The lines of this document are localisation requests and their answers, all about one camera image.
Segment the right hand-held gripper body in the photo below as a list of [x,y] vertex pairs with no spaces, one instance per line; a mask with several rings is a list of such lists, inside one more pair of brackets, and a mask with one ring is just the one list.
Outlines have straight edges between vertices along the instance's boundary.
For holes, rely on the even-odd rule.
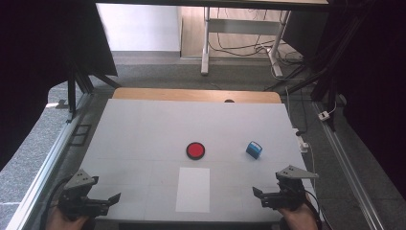
[[291,211],[298,209],[306,201],[304,179],[318,178],[319,174],[303,169],[287,166],[276,173],[280,187],[280,201],[277,208],[287,208]]

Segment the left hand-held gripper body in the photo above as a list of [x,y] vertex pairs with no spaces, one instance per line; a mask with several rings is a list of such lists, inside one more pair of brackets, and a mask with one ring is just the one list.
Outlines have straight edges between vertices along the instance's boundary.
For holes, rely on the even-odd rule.
[[79,169],[68,180],[63,187],[58,199],[58,209],[69,220],[76,220],[79,217],[95,218],[95,211],[98,204],[96,199],[88,197],[88,193],[98,183],[97,176],[89,175],[85,170]]

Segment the round red ink pad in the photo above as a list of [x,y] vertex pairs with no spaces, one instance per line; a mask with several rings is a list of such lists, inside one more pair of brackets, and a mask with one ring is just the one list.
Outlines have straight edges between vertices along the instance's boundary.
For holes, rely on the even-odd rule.
[[205,155],[205,147],[199,142],[192,142],[186,148],[186,154],[191,160],[199,160]]

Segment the person's right hand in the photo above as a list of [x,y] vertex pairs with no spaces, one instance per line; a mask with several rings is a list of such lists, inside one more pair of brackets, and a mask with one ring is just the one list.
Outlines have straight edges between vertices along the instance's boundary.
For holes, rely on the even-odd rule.
[[311,210],[303,204],[294,211],[279,209],[290,230],[318,230],[316,219]]

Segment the person's left hand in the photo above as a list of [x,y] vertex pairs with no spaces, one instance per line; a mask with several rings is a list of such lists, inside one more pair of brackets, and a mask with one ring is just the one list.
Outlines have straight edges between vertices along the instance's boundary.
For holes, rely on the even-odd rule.
[[69,220],[56,207],[48,216],[45,230],[81,230],[88,217],[80,217],[76,220]]

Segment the white power strip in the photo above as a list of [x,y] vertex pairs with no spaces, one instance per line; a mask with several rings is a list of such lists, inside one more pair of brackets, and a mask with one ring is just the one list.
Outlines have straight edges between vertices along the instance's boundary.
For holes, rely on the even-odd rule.
[[294,131],[294,134],[296,135],[296,138],[298,140],[298,146],[299,146],[300,152],[301,153],[308,152],[309,145],[308,145],[307,142],[304,141],[304,139],[302,137],[302,133],[297,128],[294,128],[293,131]]

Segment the white paper sheet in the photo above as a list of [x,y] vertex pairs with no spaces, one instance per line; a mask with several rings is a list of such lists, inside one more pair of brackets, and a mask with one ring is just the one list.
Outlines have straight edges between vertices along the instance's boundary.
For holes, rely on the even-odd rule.
[[210,212],[210,170],[180,168],[176,197],[176,212]]

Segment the light grey table mat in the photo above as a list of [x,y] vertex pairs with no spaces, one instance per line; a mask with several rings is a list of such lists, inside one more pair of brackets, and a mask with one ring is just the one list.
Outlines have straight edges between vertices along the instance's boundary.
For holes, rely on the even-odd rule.
[[[262,146],[258,159],[248,144]],[[205,155],[191,160],[188,144]],[[117,221],[271,222],[253,187],[276,192],[276,173],[303,168],[286,109],[281,103],[200,103],[117,100],[107,102],[82,168],[99,178],[90,197],[121,193],[108,218]],[[210,212],[176,212],[180,168],[210,170]]]

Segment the black metal stand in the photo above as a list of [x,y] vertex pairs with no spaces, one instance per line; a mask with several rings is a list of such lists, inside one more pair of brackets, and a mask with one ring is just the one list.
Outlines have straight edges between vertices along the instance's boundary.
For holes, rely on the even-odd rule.
[[72,123],[77,116],[77,102],[76,102],[76,86],[79,87],[83,94],[91,94],[94,90],[94,85],[90,80],[90,77],[94,76],[97,79],[105,82],[109,86],[117,89],[120,85],[111,80],[105,74],[100,71],[91,70],[87,66],[80,66],[74,60],[68,62],[68,108],[69,117],[68,123]]

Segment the wooden table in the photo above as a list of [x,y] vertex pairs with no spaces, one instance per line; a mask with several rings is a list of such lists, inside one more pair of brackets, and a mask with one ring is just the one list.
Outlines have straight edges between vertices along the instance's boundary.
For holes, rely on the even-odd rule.
[[280,104],[282,102],[280,95],[276,92],[128,87],[116,89],[112,98],[122,100],[220,103],[231,99],[235,103],[246,104]]

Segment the black curtain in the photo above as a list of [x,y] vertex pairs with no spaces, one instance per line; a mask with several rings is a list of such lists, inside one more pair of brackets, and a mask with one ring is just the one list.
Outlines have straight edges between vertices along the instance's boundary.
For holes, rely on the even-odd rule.
[[0,0],[0,171],[73,71],[117,74],[95,0]]
[[337,64],[344,116],[406,199],[406,0],[329,0],[340,7],[329,19],[324,42],[364,1],[366,15]]

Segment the aluminium floor rail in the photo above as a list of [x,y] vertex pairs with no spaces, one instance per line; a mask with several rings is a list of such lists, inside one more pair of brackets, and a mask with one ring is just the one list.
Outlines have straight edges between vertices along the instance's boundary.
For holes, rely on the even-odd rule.
[[311,104],[315,114],[316,120],[322,126],[323,131],[328,139],[328,142],[334,152],[335,157],[341,167],[341,170],[349,183],[353,196],[356,199],[357,206],[362,212],[362,215],[369,225],[370,230],[385,230],[385,226],[381,217],[378,215],[375,206],[372,203],[372,199],[367,190],[361,183],[360,177],[356,172],[353,164],[350,161],[348,153],[346,152],[343,142],[340,140],[336,131],[333,131],[326,121],[322,121],[319,118],[319,104]]
[[79,120],[84,114],[84,110],[92,100],[92,95],[83,93],[77,104],[77,112],[70,112],[63,120],[59,134],[50,150],[47,152],[41,167],[33,178],[30,187],[27,189],[24,197],[17,203],[18,207],[15,210],[9,224],[4,230],[23,230],[32,213],[35,213],[35,205],[40,200],[42,190],[46,187],[47,181],[52,177],[52,172],[56,166],[61,154],[63,153],[70,136],[77,127]]

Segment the white desk frame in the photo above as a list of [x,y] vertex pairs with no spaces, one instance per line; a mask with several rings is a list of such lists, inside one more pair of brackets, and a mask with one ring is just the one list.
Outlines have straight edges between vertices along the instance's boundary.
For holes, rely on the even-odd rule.
[[289,18],[290,11],[280,11],[278,21],[243,20],[243,19],[225,19],[211,18],[211,8],[204,8],[204,42],[201,58],[201,75],[209,74],[209,36],[216,34],[233,35],[272,35],[275,41],[271,48],[266,48],[265,52],[271,62],[271,70],[276,78],[282,77],[282,69],[277,59],[277,52],[282,40]]

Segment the white wall panel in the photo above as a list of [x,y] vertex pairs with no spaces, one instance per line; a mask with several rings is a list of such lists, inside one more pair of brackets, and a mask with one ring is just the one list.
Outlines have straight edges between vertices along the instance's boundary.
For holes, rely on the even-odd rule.
[[97,8],[111,51],[181,51],[178,7],[99,3]]

